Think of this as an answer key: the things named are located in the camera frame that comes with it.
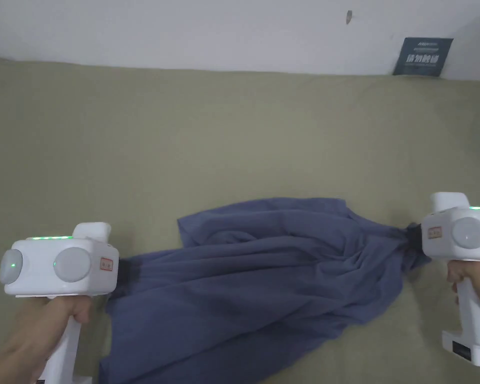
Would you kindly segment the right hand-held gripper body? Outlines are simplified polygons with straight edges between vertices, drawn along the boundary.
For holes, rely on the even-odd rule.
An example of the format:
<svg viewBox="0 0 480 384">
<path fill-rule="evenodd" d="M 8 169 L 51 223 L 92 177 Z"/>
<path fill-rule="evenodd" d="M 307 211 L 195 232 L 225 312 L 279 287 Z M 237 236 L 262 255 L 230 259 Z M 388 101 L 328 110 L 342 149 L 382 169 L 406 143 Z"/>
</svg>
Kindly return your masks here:
<svg viewBox="0 0 480 384">
<path fill-rule="evenodd" d="M 461 192 L 430 196 L 432 212 L 410 230 L 410 246 L 433 260 L 480 262 L 480 206 Z M 461 331 L 442 333 L 443 347 L 480 367 L 480 299 L 472 282 L 457 284 Z"/>
</svg>

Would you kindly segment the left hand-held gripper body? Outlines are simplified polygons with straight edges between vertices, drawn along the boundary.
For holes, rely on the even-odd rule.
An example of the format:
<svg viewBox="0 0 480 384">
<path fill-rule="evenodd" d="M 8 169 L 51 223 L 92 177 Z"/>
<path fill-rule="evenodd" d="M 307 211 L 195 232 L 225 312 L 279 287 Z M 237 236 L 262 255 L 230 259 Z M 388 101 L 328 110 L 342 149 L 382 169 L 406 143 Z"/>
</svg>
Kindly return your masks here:
<svg viewBox="0 0 480 384">
<path fill-rule="evenodd" d="M 119 251 L 109 243 L 106 222 L 79 223 L 71 236 L 29 237 L 3 255 L 0 281 L 16 297 L 102 296 L 118 281 Z M 90 384 L 74 374 L 81 324 L 68 320 L 65 332 L 35 384 Z"/>
</svg>

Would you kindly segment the person's left hand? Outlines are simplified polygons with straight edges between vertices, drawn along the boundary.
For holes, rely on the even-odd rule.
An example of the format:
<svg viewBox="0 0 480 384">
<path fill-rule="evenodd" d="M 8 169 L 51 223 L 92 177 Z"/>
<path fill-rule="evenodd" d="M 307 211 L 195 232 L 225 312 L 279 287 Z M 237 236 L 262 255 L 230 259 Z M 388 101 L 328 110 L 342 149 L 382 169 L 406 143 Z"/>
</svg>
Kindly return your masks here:
<svg viewBox="0 0 480 384">
<path fill-rule="evenodd" d="M 0 350 L 0 384 L 34 384 L 65 333 L 70 318 L 79 324 L 90 320 L 88 296 L 28 299 Z"/>
</svg>

